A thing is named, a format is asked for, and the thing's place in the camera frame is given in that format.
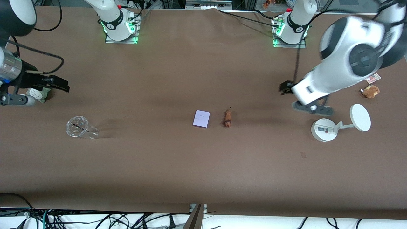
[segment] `metal frame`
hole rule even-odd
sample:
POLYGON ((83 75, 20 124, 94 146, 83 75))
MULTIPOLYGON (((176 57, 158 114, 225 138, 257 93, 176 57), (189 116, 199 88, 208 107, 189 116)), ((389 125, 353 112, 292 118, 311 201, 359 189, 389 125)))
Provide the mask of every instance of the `metal frame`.
POLYGON ((197 206, 195 206, 194 210, 189 215, 188 220, 186 221, 182 229, 201 229, 204 213, 205 213, 204 204, 198 204, 197 206))

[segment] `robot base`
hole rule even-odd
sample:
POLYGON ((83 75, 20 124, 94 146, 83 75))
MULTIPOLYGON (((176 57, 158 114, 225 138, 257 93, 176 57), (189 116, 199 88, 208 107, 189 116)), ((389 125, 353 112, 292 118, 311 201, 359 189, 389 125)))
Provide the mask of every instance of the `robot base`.
POLYGON ((312 136, 318 141, 331 141, 336 138, 335 123, 329 119, 319 119, 311 126, 312 136))
MULTIPOLYGON (((275 18, 276 19, 271 20, 271 24, 281 26, 281 24, 282 24, 281 19, 279 17, 275 17, 275 18)), ((298 44, 288 44, 288 43, 284 42, 279 36, 277 36, 277 32, 279 29, 281 30, 281 28, 275 28, 275 27, 272 28, 273 46, 275 48, 306 48, 305 38, 303 38, 301 40, 301 42, 298 44)))
POLYGON ((134 23, 134 30, 135 32, 131 34, 127 39, 124 39, 122 41, 115 41, 111 39, 107 34, 105 38, 105 43, 106 44, 137 44, 138 42, 138 35, 140 33, 140 24, 141 24, 141 15, 133 19, 132 23, 134 23))

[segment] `white floor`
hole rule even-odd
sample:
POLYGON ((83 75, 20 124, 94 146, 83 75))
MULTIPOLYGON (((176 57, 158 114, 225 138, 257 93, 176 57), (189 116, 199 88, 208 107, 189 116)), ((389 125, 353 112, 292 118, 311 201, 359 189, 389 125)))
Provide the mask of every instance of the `white floor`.
MULTIPOLYGON (((62 216, 64 222, 93 222, 104 218, 105 214, 97 215, 70 215, 62 216)), ((129 224, 132 225, 142 214, 127 215, 129 224)), ((174 223, 176 225, 186 222, 188 215, 175 215, 174 223)), ((23 220, 24 216, 0 217, 0 229, 16 228, 23 220)), ((226 216, 226 215, 205 215, 202 229, 213 229, 221 226, 219 229, 297 229, 302 217, 274 217, 274 216, 226 216)), ((338 228, 355 229, 357 219, 337 218, 338 228)), ((98 222, 91 224, 66 224, 67 229, 95 229, 98 222)), ((106 220, 99 229, 107 229, 110 222, 106 220)), ((157 228, 169 225, 169 217, 163 217, 147 223, 149 228, 157 228)), ((115 225, 112 229, 126 229, 123 224, 115 225)), ((29 219, 24 229, 36 229, 35 221, 29 219)), ((308 218, 303 229, 333 229, 325 218, 308 218)), ((407 220, 380 220, 380 219, 363 219, 359 224, 359 229, 407 229, 407 220)))

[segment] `small card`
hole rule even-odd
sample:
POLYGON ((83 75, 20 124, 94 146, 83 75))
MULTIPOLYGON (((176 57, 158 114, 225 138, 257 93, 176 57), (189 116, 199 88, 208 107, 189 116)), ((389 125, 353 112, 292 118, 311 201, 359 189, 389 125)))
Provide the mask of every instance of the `small card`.
POLYGON ((366 78, 365 80, 368 82, 368 84, 372 84, 373 82, 378 81, 379 79, 381 79, 379 74, 374 74, 369 76, 368 78, 366 78))
POLYGON ((210 114, 209 112, 197 110, 195 112, 195 118, 194 118, 193 125, 198 126, 198 127, 208 128, 209 114, 210 114))

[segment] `small box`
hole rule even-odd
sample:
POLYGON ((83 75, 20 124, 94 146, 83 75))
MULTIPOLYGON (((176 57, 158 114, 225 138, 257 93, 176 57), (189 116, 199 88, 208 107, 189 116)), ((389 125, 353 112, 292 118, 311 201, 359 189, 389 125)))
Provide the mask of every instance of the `small box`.
POLYGON ((197 127, 208 128, 209 112, 197 110, 195 112, 194 123, 192 125, 197 127))

